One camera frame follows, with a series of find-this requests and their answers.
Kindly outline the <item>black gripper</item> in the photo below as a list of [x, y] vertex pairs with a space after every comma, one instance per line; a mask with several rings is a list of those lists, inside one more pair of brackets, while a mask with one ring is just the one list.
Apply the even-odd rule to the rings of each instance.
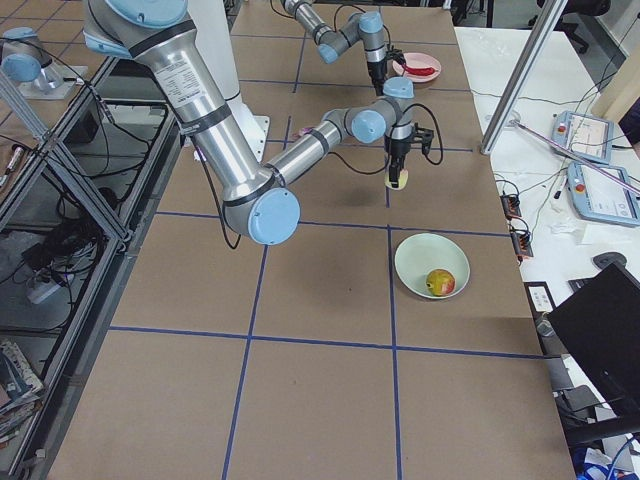
[[404, 170], [404, 158], [411, 150], [413, 136], [396, 139], [390, 136], [385, 137], [385, 152], [389, 157], [387, 170], [387, 180], [389, 183], [396, 183], [400, 180]]
[[387, 61], [368, 62], [367, 71], [372, 82], [384, 82], [387, 76]]

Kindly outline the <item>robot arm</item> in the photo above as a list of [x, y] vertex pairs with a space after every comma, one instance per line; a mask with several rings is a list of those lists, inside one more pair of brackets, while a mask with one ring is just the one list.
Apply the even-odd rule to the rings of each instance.
[[274, 245], [296, 230], [300, 206], [289, 184], [343, 140], [372, 143], [391, 133], [408, 114], [411, 81], [387, 79], [385, 33], [377, 11], [353, 15], [332, 30], [309, 1], [286, 1], [286, 12], [309, 33], [321, 58], [331, 63], [361, 42], [377, 100], [366, 107], [336, 109], [267, 163], [255, 155], [218, 85], [235, 62], [222, 2], [193, 8], [185, 1], [86, 1], [86, 46], [103, 55], [146, 66], [189, 137], [221, 182], [222, 221], [235, 233]]
[[331, 28], [314, 10], [311, 1], [281, 1], [290, 14], [312, 37], [321, 59], [335, 63], [351, 47], [363, 45], [367, 71], [378, 95], [387, 77], [387, 44], [384, 24], [377, 11], [354, 13], [341, 28]]

